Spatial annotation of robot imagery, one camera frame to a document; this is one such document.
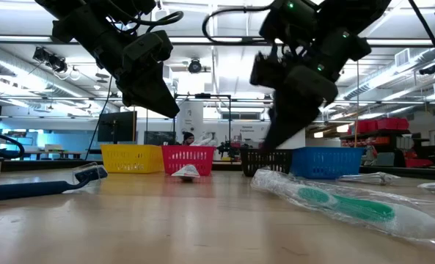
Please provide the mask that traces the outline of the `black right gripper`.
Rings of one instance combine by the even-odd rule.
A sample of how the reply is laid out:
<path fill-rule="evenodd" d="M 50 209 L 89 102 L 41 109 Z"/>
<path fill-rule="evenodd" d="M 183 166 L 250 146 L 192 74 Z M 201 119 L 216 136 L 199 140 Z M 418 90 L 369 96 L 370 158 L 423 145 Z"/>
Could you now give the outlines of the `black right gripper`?
<path fill-rule="evenodd" d="M 264 150 L 295 149 L 306 146 L 306 127 L 320 114 L 319 106 L 338 96 L 338 70 L 318 55 L 304 49 L 281 49 L 277 56 L 278 85 L 269 109 L 271 124 L 263 142 Z"/>

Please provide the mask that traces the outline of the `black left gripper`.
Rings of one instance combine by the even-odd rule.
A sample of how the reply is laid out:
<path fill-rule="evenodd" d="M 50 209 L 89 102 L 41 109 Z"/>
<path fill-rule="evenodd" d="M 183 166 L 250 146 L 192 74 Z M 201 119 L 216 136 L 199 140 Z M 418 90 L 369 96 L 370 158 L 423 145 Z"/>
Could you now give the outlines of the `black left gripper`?
<path fill-rule="evenodd" d="M 99 67 L 107 70 L 116 80 L 127 79 L 154 64 L 170 58 L 172 42 L 164 30 L 147 32 L 131 42 L 118 36 L 103 42 L 93 49 Z M 126 86 L 131 104 L 142 106 L 165 117 L 175 117 L 180 111 L 174 97 L 166 86 L 161 72 L 134 78 Z"/>

